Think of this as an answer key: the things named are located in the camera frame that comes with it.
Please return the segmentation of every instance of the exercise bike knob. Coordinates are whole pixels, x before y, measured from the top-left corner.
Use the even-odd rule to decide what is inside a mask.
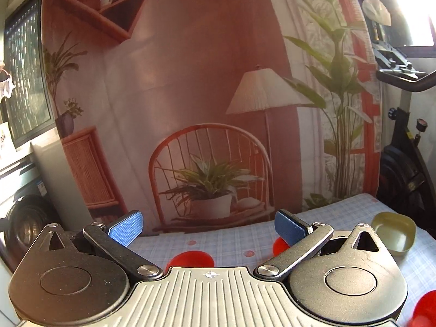
[[[416,120],[416,129],[418,129],[419,132],[424,133],[429,125],[424,119],[417,119]]]
[[[396,110],[396,108],[389,109],[389,112],[387,113],[387,116],[389,117],[389,119],[395,120],[397,118],[397,110]]]

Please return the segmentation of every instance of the label sticker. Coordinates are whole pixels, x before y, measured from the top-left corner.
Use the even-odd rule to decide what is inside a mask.
[[[44,183],[42,183],[42,181],[39,181],[38,183],[36,183],[36,185],[38,186],[38,190],[42,196],[47,194],[47,189],[45,189],[45,185]]]

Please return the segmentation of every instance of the blue plaid tablecloth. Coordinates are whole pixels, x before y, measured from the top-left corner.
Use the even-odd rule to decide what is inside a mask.
[[[307,223],[325,222],[336,230],[352,230],[356,224],[370,224],[382,211],[392,211],[369,194],[360,194],[320,209],[298,214]],[[215,266],[247,266],[253,270],[273,256],[278,237],[274,222],[262,222],[194,234],[162,234],[139,237],[129,246],[137,254],[165,269],[167,263],[184,251],[210,254]],[[414,246],[405,257],[396,259],[408,284],[408,297],[397,323],[406,326],[418,300],[436,290],[436,240],[418,228]]]

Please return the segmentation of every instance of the white plant pot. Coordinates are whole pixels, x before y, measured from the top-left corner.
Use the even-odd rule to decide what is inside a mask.
[[[221,219],[230,216],[232,195],[191,202],[191,214],[198,219]]]

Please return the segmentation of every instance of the red cup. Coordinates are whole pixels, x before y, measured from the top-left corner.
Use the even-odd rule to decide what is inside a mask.
[[[289,245],[283,240],[281,237],[276,239],[274,241],[274,244],[272,245],[272,254],[275,256],[279,255],[280,253],[286,251],[289,248]]]
[[[436,326],[436,290],[429,291],[419,299],[408,325],[410,327]]]
[[[185,267],[185,268],[213,268],[215,266],[214,259],[203,251],[187,251],[176,255],[166,265],[165,272],[168,272],[170,267]]]

